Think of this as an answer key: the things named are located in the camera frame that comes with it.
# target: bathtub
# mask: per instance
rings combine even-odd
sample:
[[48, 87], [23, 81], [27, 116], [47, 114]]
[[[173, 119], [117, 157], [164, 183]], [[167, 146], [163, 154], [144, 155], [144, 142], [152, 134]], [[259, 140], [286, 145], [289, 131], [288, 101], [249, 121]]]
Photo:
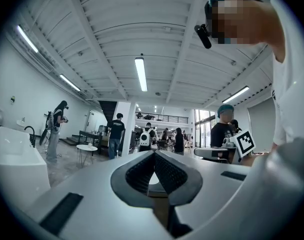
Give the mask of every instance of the bathtub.
[[0, 191], [25, 211], [50, 189], [47, 164], [27, 132], [0, 127]]

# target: faucet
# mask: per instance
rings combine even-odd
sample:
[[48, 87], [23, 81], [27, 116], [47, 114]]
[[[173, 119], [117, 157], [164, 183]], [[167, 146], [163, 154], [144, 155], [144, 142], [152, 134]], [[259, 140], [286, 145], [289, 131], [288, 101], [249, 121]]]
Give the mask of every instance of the faucet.
[[35, 148], [35, 147], [36, 147], [36, 135], [35, 135], [34, 129], [33, 129], [32, 126], [27, 126], [27, 127], [24, 128], [24, 131], [25, 131], [27, 128], [31, 128], [32, 131], [33, 131], [33, 136], [32, 136], [32, 137], [30, 136], [30, 142], [31, 142], [31, 144], [33, 145], [33, 148]]

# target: ceiling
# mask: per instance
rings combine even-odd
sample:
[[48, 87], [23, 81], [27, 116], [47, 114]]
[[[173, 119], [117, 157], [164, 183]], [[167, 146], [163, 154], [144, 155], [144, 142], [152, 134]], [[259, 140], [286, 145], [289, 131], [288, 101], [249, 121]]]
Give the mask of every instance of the ceiling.
[[[48, 74], [66, 85], [64, 74], [81, 92], [65, 87], [91, 103], [209, 110], [244, 86], [249, 91], [231, 104], [253, 100], [272, 84], [272, 51], [263, 43], [205, 49], [194, 26], [205, 22], [206, 1], [25, 0], [8, 31], [22, 45], [21, 24], [53, 67]], [[144, 58], [148, 92], [141, 91], [137, 57]]]

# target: fluorescent light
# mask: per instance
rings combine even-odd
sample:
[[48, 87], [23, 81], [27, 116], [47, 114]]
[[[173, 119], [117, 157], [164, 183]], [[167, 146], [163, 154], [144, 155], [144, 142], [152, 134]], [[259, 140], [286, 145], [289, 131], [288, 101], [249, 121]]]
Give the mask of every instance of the fluorescent light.
[[138, 75], [138, 79], [140, 81], [142, 92], [148, 91], [147, 79], [146, 79], [146, 70], [144, 68], [144, 59], [143, 58], [135, 58], [135, 66]]
[[70, 86], [72, 86], [78, 92], [81, 91], [78, 87], [76, 87], [73, 83], [71, 83], [70, 80], [68, 80], [64, 75], [60, 74], [60, 78], [62, 78], [64, 81], [66, 81]]
[[230, 96], [229, 98], [223, 100], [222, 103], [228, 103], [228, 102], [232, 101], [234, 98], [236, 98], [236, 97], [240, 96], [241, 94], [245, 93], [248, 89], [250, 89], [250, 88], [248, 86], [245, 86], [244, 88], [242, 88], [241, 90], [239, 90], [238, 92], [236, 92], [235, 94]]
[[21, 36], [25, 39], [25, 41], [32, 47], [32, 49], [37, 53], [38, 49], [36, 48], [36, 46], [31, 42], [31, 40], [28, 38], [27, 34], [23, 31], [23, 29], [18, 25], [17, 30], [19, 31], [19, 33], [21, 34]]

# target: railing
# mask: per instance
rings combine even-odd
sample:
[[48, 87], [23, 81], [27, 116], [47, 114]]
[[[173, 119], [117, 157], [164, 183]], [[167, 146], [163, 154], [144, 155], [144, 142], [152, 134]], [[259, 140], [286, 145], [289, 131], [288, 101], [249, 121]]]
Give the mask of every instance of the railing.
[[152, 121], [169, 122], [169, 123], [182, 123], [182, 124], [188, 123], [188, 117], [165, 115], [165, 114], [135, 112], [135, 118], [152, 120]]

